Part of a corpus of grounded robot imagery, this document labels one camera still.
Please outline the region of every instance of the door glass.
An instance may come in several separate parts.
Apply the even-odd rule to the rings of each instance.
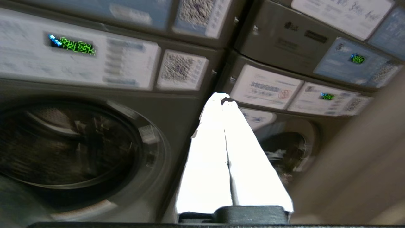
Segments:
[[[74,189],[111,178],[139,144],[118,121],[73,107],[29,108],[0,123],[0,171],[21,182]]]
[[[304,137],[297,132],[283,132],[262,140],[260,145],[283,184],[291,182],[293,172],[307,156]]]

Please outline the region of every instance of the stacked dryer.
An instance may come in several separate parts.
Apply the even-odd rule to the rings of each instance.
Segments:
[[[57,221],[156,222],[244,4],[1,1],[1,175]]]
[[[253,3],[217,91],[239,103],[286,186],[401,69],[402,48],[394,47],[404,40],[404,20],[395,5]]]

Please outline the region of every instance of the qr code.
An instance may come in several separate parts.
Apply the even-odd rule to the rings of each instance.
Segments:
[[[206,27],[213,10],[214,0],[183,0],[179,18],[193,25]]]
[[[164,61],[162,78],[173,82],[186,82],[189,80],[194,59],[183,55],[168,53]]]
[[[346,111],[350,112],[350,111],[354,111],[356,109],[358,109],[358,107],[362,104],[363,100],[360,98],[354,98],[349,105],[346,107]]]
[[[398,69],[398,66],[392,63],[386,63],[381,66],[379,71],[374,75],[371,81],[375,83],[383,82],[387,77],[390,77]]]

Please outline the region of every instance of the red circle symbol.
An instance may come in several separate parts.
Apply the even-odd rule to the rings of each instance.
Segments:
[[[289,98],[291,95],[291,90],[283,90],[279,93],[279,99],[284,100]]]

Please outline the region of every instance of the digital display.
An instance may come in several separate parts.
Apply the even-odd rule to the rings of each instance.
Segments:
[[[56,38],[52,34],[49,34],[48,38],[50,39],[51,47],[62,48],[73,52],[80,52],[83,54],[89,54],[91,56],[96,55],[96,50],[94,49],[94,46],[90,43],[86,43],[83,41],[74,41],[66,37]]]
[[[332,94],[328,94],[328,93],[321,93],[321,99],[323,99],[323,100],[328,100],[328,101],[331,101],[331,100],[333,100],[333,98],[335,97],[335,95],[332,95]]]
[[[358,54],[353,54],[352,56],[350,56],[350,61],[359,65],[362,64],[365,59],[366,57],[360,56]]]

